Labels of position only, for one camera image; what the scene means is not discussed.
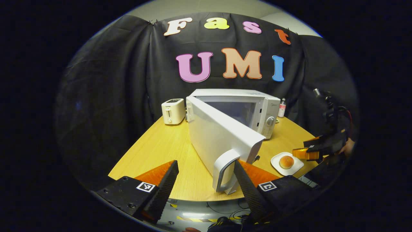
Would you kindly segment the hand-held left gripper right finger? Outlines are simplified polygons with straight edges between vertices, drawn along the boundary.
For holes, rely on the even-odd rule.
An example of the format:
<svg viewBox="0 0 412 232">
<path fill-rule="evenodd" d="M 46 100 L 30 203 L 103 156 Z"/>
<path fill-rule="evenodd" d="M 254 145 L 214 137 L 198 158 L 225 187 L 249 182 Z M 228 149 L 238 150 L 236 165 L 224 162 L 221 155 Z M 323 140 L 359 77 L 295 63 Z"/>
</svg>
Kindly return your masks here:
<svg viewBox="0 0 412 232">
<path fill-rule="evenodd" d="M 254 224 L 278 222 L 301 210 L 318 197 L 318 191 L 292 175 L 278 177 L 241 160 L 234 174 L 250 208 Z"/>
</svg>

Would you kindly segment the white toaster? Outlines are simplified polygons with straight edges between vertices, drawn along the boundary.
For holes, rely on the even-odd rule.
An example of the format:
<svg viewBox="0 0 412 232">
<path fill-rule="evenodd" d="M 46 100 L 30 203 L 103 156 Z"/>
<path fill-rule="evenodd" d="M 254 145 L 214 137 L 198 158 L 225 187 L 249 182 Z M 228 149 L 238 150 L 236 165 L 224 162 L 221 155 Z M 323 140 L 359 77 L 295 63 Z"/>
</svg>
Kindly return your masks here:
<svg viewBox="0 0 412 232">
<path fill-rule="evenodd" d="M 184 99 L 170 99 L 161 104 L 164 124 L 178 125 L 185 118 Z"/>
</svg>

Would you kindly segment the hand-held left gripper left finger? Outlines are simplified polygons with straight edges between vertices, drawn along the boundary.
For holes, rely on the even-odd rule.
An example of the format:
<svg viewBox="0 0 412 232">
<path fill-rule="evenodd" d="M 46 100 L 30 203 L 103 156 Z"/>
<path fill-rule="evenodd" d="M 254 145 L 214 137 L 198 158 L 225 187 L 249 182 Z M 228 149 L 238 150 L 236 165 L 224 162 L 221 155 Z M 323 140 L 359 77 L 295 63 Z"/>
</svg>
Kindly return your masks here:
<svg viewBox="0 0 412 232">
<path fill-rule="evenodd" d="M 91 192 L 128 216 L 156 224 L 178 174 L 178 161 L 171 160 L 136 177 L 122 176 Z"/>
</svg>

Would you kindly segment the person's black shoe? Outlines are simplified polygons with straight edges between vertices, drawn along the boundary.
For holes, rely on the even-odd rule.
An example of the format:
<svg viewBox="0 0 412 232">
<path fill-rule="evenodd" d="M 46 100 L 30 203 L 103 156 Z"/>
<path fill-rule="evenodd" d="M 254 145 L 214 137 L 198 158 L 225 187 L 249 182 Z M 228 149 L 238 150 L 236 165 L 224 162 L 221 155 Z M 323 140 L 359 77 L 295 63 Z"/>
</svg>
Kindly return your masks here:
<svg viewBox="0 0 412 232">
<path fill-rule="evenodd" d="M 228 217 L 220 217 L 216 223 L 208 227 L 207 232 L 246 232 L 246 227 L 234 223 Z"/>
</svg>

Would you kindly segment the round bread bun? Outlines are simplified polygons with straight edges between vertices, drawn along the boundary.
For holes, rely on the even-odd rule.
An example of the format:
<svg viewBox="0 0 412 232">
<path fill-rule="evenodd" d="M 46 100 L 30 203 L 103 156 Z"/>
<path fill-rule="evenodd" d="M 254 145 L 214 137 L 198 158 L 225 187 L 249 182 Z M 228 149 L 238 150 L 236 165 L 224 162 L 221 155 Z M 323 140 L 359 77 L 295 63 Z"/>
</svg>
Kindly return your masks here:
<svg viewBox="0 0 412 232">
<path fill-rule="evenodd" d="M 294 159 L 291 156 L 285 155 L 282 156 L 279 160 L 279 165 L 283 169 L 291 169 L 294 166 Z"/>
</svg>

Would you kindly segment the white microwave oven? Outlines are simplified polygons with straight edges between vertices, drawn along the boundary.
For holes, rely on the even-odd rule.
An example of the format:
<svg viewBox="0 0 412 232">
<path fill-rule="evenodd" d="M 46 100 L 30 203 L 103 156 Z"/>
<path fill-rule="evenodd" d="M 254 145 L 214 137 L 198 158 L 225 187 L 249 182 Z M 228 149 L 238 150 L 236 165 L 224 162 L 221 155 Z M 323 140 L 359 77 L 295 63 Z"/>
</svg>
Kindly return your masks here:
<svg viewBox="0 0 412 232">
<path fill-rule="evenodd" d="M 216 192 L 238 188 L 234 161 L 252 164 L 271 138 L 280 99 L 242 89 L 196 89 L 186 98 L 190 141 L 212 175 Z"/>
</svg>

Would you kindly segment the white square plate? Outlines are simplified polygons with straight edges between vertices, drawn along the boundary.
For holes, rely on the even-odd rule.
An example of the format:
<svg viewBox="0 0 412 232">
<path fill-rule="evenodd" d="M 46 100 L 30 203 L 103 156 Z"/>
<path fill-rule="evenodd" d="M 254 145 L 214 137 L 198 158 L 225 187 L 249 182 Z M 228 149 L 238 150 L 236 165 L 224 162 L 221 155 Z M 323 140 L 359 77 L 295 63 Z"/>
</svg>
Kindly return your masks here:
<svg viewBox="0 0 412 232">
<path fill-rule="evenodd" d="M 279 165 L 279 160 L 280 160 L 280 158 L 281 158 L 282 156 L 285 156 L 285 155 L 288 155 L 288 156 L 293 157 L 291 153 L 281 152 L 281 153 L 275 155 L 274 157 L 272 157 L 272 159 L 271 159 L 271 161 L 270 161 L 270 163 L 271 163 L 271 165 L 274 167 L 274 169 L 275 169 L 277 172 L 279 172 L 281 175 L 284 175 L 284 176 L 294 175 L 295 173 L 297 173 L 297 171 L 299 171 L 299 170 L 304 166 L 304 163 L 303 163 L 302 161 L 300 161 L 300 160 L 299 160 L 298 158 L 296 158 L 296 157 L 293 157 L 295 163 L 294 163 L 294 165 L 293 165 L 293 167 L 292 167 L 291 169 L 283 169 L 283 168 L 281 168 L 280 165 Z"/>
</svg>

